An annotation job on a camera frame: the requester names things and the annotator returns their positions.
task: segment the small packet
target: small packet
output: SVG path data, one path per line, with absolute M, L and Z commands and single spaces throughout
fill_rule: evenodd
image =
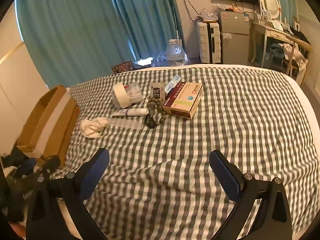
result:
M 150 84 L 151 97 L 160 99 L 162 104 L 165 101 L 164 82 L 154 82 Z

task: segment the mini fridge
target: mini fridge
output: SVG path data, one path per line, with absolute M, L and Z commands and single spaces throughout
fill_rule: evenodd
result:
M 249 56 L 249 16 L 220 11 L 221 61 L 223 64 L 247 65 Z

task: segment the cardboard box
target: cardboard box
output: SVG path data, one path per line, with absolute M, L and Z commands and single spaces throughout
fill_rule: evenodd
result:
M 61 166 L 80 109 L 64 86 L 57 86 L 37 102 L 17 140 L 26 156 L 47 159 L 58 155 Z
M 163 110 L 168 114 L 191 119 L 203 96 L 201 83 L 179 82 L 168 95 Z

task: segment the white mattress edge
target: white mattress edge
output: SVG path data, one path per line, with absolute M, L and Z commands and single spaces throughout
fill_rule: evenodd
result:
M 259 68 L 259 67 L 252 67 L 252 66 L 246 66 L 246 65 L 224 65 L 224 64 L 195 64 L 195 65 L 187 65 L 187 66 L 179 66 L 179 67 L 151 67 L 151 68 L 146 68 L 146 69 L 139 69 L 135 71 L 154 71 L 154 70 L 169 70 L 169 69 L 186 69 L 186 68 L 204 68 L 204 67 L 218 67 L 218 68 L 246 68 L 246 69 L 254 69 L 254 70 L 260 70 L 260 71 L 273 71 L 270 69 L 265 69 L 265 68 Z M 302 89 L 300 86 L 295 82 L 294 79 L 291 77 L 287 76 L 284 74 L 286 79 L 288 80 L 289 84 L 291 85 L 293 91 L 296 93 L 302 108 L 304 112 L 306 113 L 310 129 L 313 135 L 313 138 L 320 138 L 320 129 L 319 129 L 319 124 L 316 118 L 316 114 L 313 111 L 313 108 L 306 97 L 306 95 L 303 93 Z M 314 144 L 316 147 L 316 151 L 318 153 L 318 158 L 320 161 L 320 140 L 314 140 Z M 299 240 L 300 237 L 305 233 L 307 228 L 302 229 L 298 233 L 294 234 L 292 236 L 292 240 Z

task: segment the pile of clothes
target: pile of clothes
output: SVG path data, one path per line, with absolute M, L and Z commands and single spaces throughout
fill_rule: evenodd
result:
M 273 43 L 270 46 L 270 54 L 273 55 L 273 57 L 280 60 L 286 59 L 287 61 L 289 61 L 291 52 L 292 46 L 288 43 Z M 308 60 L 299 51 L 297 44 L 294 48 L 292 62 L 295 62 L 299 68 L 299 72 L 296 77 L 296 82 L 298 83 L 298 85 L 301 85 L 303 76 L 306 72 Z

